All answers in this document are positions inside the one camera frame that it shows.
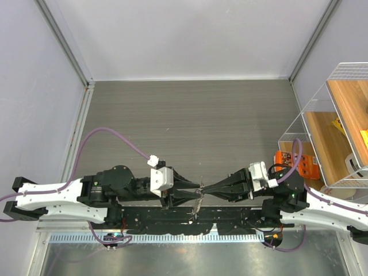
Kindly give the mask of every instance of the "small object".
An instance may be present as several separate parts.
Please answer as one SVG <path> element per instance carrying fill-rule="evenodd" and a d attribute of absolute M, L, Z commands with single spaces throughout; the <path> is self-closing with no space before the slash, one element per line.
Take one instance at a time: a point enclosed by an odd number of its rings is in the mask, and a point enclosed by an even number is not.
<path fill-rule="evenodd" d="M 345 130 L 343 129 L 343 125 L 341 124 L 340 122 L 340 118 L 337 117 L 335 121 L 332 121 L 331 122 L 338 130 L 340 130 L 340 132 L 342 134 L 344 134 L 344 136 L 346 137 L 346 133 L 345 133 Z"/>
<path fill-rule="evenodd" d="M 267 181 L 269 181 L 269 176 L 267 175 L 267 169 L 264 162 L 251 163 L 249 166 L 249 172 L 252 176 L 253 181 L 253 191 L 260 191 L 266 186 Z"/>
<path fill-rule="evenodd" d="M 151 185 L 152 193 L 162 197 L 161 192 L 172 188 L 174 185 L 174 172 L 171 168 L 162 167 L 158 170 L 151 169 Z"/>
<path fill-rule="evenodd" d="M 149 164 L 151 167 L 156 167 L 158 163 L 159 158 L 156 155 L 151 155 L 147 161 L 147 164 Z"/>
<path fill-rule="evenodd" d="M 362 138 L 364 140 L 364 143 L 366 144 L 366 147 L 368 149 L 368 130 L 361 131 Z"/>

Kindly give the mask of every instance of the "gray floor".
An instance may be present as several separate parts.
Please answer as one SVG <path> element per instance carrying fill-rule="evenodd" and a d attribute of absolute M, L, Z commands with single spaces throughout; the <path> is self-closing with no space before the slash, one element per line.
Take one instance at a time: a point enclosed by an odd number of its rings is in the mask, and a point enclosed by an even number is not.
<path fill-rule="evenodd" d="M 97 82 L 83 135 L 113 128 L 187 179 L 208 185 L 252 162 L 270 166 L 278 139 L 297 114 L 287 80 Z M 97 133 L 77 175 L 117 164 L 136 177 L 149 175 L 141 156 L 113 135 Z M 226 202 L 206 196 L 203 204 Z"/>
<path fill-rule="evenodd" d="M 155 154 L 188 179 L 217 182 L 250 163 L 273 162 L 277 141 L 298 113 L 286 80 L 195 82 L 100 82 L 96 84 L 83 135 L 96 127 L 116 129 L 147 154 Z M 135 176 L 147 176 L 145 160 L 109 133 L 87 144 L 78 176 L 117 164 Z M 206 205 L 226 205 L 206 197 Z M 301 233 L 285 233 L 283 248 L 293 248 Z M 88 244 L 51 244 L 42 275 L 62 257 L 88 256 Z M 282 253 L 260 243 L 147 244 L 99 252 L 86 261 L 55 261 L 48 274 L 61 275 L 347 275 L 332 232 L 308 232 L 295 253 Z"/>

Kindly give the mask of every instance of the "wooden shelf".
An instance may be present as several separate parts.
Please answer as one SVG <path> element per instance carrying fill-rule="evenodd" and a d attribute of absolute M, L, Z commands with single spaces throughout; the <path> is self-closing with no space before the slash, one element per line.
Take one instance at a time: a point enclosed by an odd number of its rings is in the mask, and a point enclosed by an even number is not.
<path fill-rule="evenodd" d="M 345 158 L 352 153 L 347 138 L 334 125 L 336 112 L 305 112 L 308 129 L 322 166 L 327 185 L 349 175 Z"/>
<path fill-rule="evenodd" d="M 368 165 L 368 149 L 360 134 L 368 129 L 368 80 L 328 80 L 327 84 L 358 163 Z"/>
<path fill-rule="evenodd" d="M 315 152 L 310 142 L 303 142 L 302 144 L 303 144 L 303 154 L 315 156 Z M 292 142 L 280 142 L 281 151 L 291 152 L 292 147 L 293 147 Z M 304 182 L 305 184 L 308 185 L 308 187 L 314 188 L 317 191 L 319 191 L 324 185 L 323 181 L 321 180 L 313 180 L 305 178 Z"/>

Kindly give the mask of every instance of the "metal table surface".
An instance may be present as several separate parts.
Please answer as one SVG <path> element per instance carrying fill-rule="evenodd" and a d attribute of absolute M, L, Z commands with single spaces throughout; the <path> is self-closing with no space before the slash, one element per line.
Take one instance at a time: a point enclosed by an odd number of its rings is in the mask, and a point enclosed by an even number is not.
<path fill-rule="evenodd" d="M 285 231 L 283 248 L 296 246 L 301 237 L 301 231 Z M 49 244 L 41 275 L 348 275 L 336 233 L 330 231 L 308 231 L 304 247 L 292 253 L 261 243 L 132 244 L 66 262 L 99 248 L 99 244 Z"/>

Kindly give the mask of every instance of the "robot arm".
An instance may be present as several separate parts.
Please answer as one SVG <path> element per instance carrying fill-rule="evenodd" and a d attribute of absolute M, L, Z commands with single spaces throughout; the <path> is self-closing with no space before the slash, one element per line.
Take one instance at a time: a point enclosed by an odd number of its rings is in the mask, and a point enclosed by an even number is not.
<path fill-rule="evenodd" d="M 127 166 L 116 166 L 72 181 L 54 194 L 26 194 L 26 191 L 57 190 L 65 183 L 37 185 L 16 178 L 13 190 L 23 193 L 6 203 L 4 213 L 16 220 L 76 219 L 93 222 L 96 229 L 120 228 L 126 219 L 128 233 L 198 235 L 209 233 L 216 224 L 219 235 L 254 233 L 257 228 L 281 224 L 315 225 L 350 232 L 353 239 L 368 244 L 368 207 L 304 188 L 304 180 L 294 171 L 277 183 L 290 168 L 268 174 L 263 162 L 253 163 L 228 178 L 202 187 L 179 175 L 165 162 L 151 169 L 150 177 L 135 178 Z M 267 196 L 262 207 L 178 207 L 211 194 L 229 202 Z M 129 201 L 159 200 L 162 207 L 123 206 Z"/>

